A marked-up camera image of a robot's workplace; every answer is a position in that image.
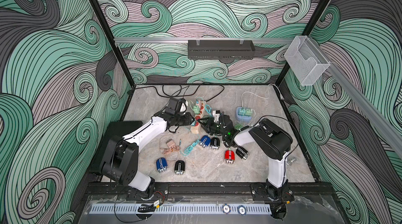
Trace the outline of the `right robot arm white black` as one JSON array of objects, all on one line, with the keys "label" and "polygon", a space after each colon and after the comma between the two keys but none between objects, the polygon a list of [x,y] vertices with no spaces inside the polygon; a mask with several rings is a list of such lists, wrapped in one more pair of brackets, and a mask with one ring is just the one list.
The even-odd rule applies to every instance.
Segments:
[{"label": "right robot arm white black", "polygon": [[271,115],[262,116],[252,126],[236,129],[230,117],[224,113],[213,117],[198,118],[197,123],[208,134],[221,136],[226,148],[236,148],[236,154],[248,157],[244,145],[256,143],[268,157],[269,173],[267,188],[272,197],[277,197],[287,186],[286,162],[291,153],[291,135],[270,120]]}]

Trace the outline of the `beige power strip red sockets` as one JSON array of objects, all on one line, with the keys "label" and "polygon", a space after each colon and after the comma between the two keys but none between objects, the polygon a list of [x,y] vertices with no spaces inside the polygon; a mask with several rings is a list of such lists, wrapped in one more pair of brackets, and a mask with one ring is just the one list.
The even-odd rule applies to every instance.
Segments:
[{"label": "beige power strip red sockets", "polygon": [[197,119],[209,116],[211,116],[211,107],[207,104],[206,107],[201,110],[199,114],[194,115],[195,122],[191,125],[191,133],[198,134],[200,132],[201,125],[197,122]]}]

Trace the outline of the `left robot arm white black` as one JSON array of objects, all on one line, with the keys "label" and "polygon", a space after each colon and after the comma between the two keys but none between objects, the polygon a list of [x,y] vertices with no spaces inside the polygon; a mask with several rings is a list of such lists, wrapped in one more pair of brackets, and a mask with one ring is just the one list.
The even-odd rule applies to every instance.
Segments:
[{"label": "left robot arm white black", "polygon": [[174,126],[189,126],[195,118],[189,113],[155,114],[151,120],[123,137],[113,136],[107,143],[99,170],[103,176],[141,192],[151,190],[152,178],[138,171],[141,150],[158,135]]}]

